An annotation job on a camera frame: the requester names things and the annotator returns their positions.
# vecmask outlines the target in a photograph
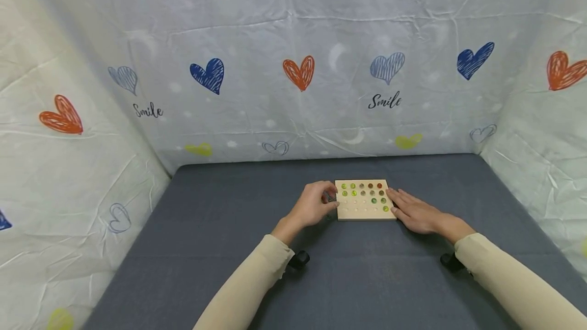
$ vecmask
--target white fabric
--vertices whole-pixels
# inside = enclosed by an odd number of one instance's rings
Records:
[[[483,149],[587,279],[587,77],[552,91],[546,72],[556,51],[587,59],[585,0],[3,1],[0,211],[13,227],[0,242],[18,244],[0,249],[0,283],[23,296],[0,294],[11,325],[41,328],[60,307],[81,323],[165,186],[151,151],[173,173]],[[55,94],[81,136],[39,122]],[[370,108],[378,94],[393,107]],[[134,224],[113,234],[101,217],[116,203]],[[62,246],[73,263],[55,263]]]
[[[482,157],[587,280],[587,76],[549,91],[547,63],[587,60],[587,0],[551,0]]]
[[[0,328],[79,328],[169,177],[37,0],[0,13]],[[40,122],[56,94],[81,134]]]

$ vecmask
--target beige sleeve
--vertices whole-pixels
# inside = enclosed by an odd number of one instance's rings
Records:
[[[243,261],[204,310],[194,330],[246,330],[294,252],[270,234]]]
[[[548,283],[475,233],[455,244],[456,257],[522,329],[587,329],[587,318]]]

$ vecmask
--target gray tablecloth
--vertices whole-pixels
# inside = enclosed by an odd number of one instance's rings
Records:
[[[459,215],[587,314],[587,284],[487,164],[442,155],[182,167],[85,329],[192,329],[304,185],[337,179],[386,179]],[[250,329],[517,328],[466,271],[441,266],[447,242],[399,222],[335,217],[292,248],[309,264],[278,281]]]

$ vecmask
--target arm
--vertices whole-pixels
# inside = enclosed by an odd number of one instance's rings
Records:
[[[194,330],[245,330],[267,291],[281,278],[294,252],[288,247],[306,226],[320,222],[338,206],[328,203],[336,186],[328,181],[306,185],[292,211],[282,218],[242,264],[232,273],[208,304]]]
[[[515,258],[476,233],[462,219],[399,190],[387,195],[409,230],[437,233],[455,245],[456,257],[524,329],[587,329],[587,318]]]

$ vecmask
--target wooden peg board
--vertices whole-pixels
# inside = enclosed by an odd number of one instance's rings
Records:
[[[336,180],[339,221],[388,221],[393,203],[385,194],[386,180]]]

